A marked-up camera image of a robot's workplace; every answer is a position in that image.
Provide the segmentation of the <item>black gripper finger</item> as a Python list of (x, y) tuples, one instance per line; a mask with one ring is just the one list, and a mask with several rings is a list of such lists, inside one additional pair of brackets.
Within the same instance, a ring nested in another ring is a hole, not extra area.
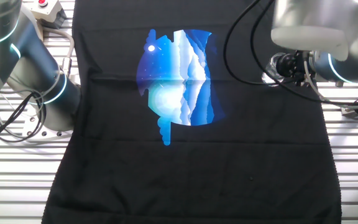
[(293, 55), (294, 62), (293, 67), (294, 68), (304, 68), (304, 51), (296, 51)]
[(296, 68), (292, 74), (295, 85), (302, 85), (305, 80), (305, 71), (302, 68)]

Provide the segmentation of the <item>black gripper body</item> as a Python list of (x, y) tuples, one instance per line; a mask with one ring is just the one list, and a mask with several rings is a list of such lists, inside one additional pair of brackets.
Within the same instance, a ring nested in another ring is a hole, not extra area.
[(304, 69), (308, 69), (308, 74), (305, 74), (305, 82), (311, 84), (316, 84), (315, 76), (316, 73), (312, 68), (312, 58), (310, 52), (302, 51), (303, 61), (306, 62)]

